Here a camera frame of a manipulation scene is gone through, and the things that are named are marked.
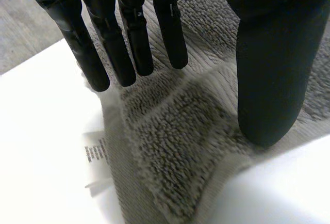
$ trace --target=care label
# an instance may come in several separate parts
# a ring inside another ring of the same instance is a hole
[[[110,158],[104,139],[104,132],[82,134],[82,152],[85,160],[85,188],[99,183],[112,182]]]

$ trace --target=black rubber fingertip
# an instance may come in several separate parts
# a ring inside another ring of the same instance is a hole
[[[92,79],[92,81],[89,81],[89,84],[93,88],[94,91],[102,92],[106,91],[110,86],[110,79],[108,76],[106,77],[100,77],[99,79]]]
[[[163,27],[161,33],[172,67],[184,68],[188,64],[188,52],[181,24],[167,25]]]
[[[141,76],[152,74],[154,71],[154,62],[146,28],[131,30],[128,36],[137,73]]]

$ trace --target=white surface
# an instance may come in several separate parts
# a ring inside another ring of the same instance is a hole
[[[330,223],[330,136],[229,181],[209,224]]]
[[[102,111],[66,42],[4,74],[0,94],[0,223],[124,223],[113,185],[83,185],[80,135]]]

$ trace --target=terry cloth towel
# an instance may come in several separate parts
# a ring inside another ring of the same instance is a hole
[[[128,88],[116,83],[92,32],[113,82],[99,96],[126,223],[205,223],[215,197],[232,175],[330,133],[329,32],[316,57],[298,121],[280,142],[262,150],[241,135],[237,123],[237,17],[225,0],[181,0],[180,7],[188,66],[181,71],[171,68],[152,0],[146,0],[155,72]]]

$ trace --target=towel label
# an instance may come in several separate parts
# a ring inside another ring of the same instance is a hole
[[[95,187],[99,183],[112,181],[110,158],[104,139],[104,132],[82,134],[82,153],[84,156],[85,188]]]

